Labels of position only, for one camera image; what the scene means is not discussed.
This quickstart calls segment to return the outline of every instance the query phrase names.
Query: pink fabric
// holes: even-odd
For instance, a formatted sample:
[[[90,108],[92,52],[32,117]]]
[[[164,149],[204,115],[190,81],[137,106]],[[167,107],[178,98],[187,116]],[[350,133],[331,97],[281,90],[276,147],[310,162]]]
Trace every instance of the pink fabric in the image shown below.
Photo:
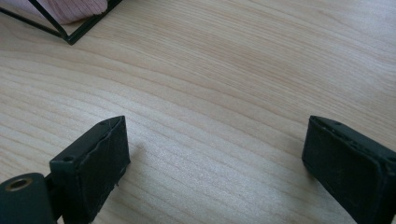
[[[106,11],[107,0],[37,0],[60,24],[78,21]],[[41,15],[28,0],[0,0],[25,11]]]

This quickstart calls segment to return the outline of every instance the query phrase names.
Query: black wire frame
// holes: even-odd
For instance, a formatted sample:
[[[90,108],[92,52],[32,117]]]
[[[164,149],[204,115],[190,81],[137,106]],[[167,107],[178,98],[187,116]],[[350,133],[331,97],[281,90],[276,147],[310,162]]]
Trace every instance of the black wire frame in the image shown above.
[[[66,41],[69,45],[74,45],[78,40],[80,40],[91,28],[99,22],[108,12],[110,12],[116,5],[118,5],[122,0],[109,0],[107,2],[107,10],[100,14],[100,15],[93,15],[89,17],[86,21],[84,21],[78,28],[75,30],[71,35],[68,35],[66,30],[62,27],[59,22],[57,22],[53,17],[48,13],[46,9],[44,9],[38,2],[37,0],[29,0],[29,2],[53,25],[53,27],[56,29],[51,29],[45,25],[42,25],[36,21],[29,20],[27,18],[24,18],[21,15],[18,15],[14,12],[11,12],[9,10],[6,10],[3,7],[0,7],[0,12],[3,12],[4,14],[15,18],[19,21],[23,21],[29,25],[34,26],[35,28],[38,28],[44,32],[47,32],[51,35],[55,35],[57,37],[60,37],[64,41]]]

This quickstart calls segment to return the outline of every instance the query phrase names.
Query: wooden table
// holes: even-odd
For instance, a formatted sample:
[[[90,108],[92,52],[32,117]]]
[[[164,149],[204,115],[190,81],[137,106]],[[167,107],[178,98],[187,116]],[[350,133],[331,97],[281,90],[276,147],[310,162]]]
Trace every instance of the wooden table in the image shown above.
[[[125,0],[72,47],[0,22],[0,182],[127,118],[95,224],[354,223],[303,166],[309,116],[396,149],[393,0]]]

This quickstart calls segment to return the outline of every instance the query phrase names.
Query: textured plastic surface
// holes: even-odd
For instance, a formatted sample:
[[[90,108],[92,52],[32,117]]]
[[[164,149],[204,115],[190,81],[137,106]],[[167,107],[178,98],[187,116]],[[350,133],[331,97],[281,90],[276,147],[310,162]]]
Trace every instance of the textured plastic surface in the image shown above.
[[[43,175],[19,175],[0,185],[0,223],[56,223]]]
[[[124,116],[96,124],[50,161],[64,188],[64,222],[92,222],[130,162]]]
[[[342,123],[311,117],[303,162],[358,223],[391,223],[395,152]]]

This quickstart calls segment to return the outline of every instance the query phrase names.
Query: black plastic part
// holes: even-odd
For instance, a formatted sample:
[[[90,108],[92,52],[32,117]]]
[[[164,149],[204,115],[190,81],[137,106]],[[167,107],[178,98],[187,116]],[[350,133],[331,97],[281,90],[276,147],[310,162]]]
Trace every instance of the black plastic part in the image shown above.
[[[47,32],[51,35],[55,35],[60,37],[64,41],[66,41],[69,45],[74,45],[78,40],[80,40],[91,28],[99,22],[108,12],[110,12],[116,5],[118,5],[122,0],[109,0],[107,2],[107,10],[100,14],[94,15],[88,18],[84,23],[82,23],[73,34],[68,35],[67,32],[64,30],[61,24],[57,22],[53,17],[48,13],[46,9],[44,9],[37,0],[29,0],[29,2],[47,19],[47,21],[56,29],[53,30],[45,25],[42,25],[36,21],[29,20],[19,14],[6,10],[3,7],[0,7],[0,12],[17,19],[19,21],[23,21],[35,28],[38,28],[44,32]]]
[[[67,199],[64,222],[93,221],[130,162],[124,117],[96,124],[52,159],[52,181]]]
[[[43,175],[19,175],[0,185],[0,223],[56,223]]]
[[[388,224],[396,211],[396,153],[346,125],[309,120],[307,170],[361,224]]]
[[[0,224],[88,224],[130,163],[125,117],[104,120],[49,162],[0,185]]]

